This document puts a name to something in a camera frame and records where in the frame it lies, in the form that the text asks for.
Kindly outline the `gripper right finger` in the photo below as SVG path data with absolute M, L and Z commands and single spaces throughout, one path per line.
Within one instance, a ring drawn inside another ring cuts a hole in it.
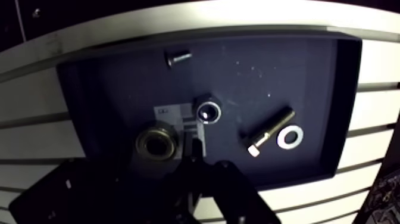
M 281 223 L 249 179 L 231 161 L 212 165 L 208 175 L 210 196 L 227 223 Z

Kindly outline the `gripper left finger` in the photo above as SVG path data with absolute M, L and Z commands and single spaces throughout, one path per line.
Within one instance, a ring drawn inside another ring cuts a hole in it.
M 75 158 L 61 163 L 14 199 L 17 223 L 197 223 L 203 145 L 187 137 L 180 164 L 153 186 L 141 187 L 111 162 Z

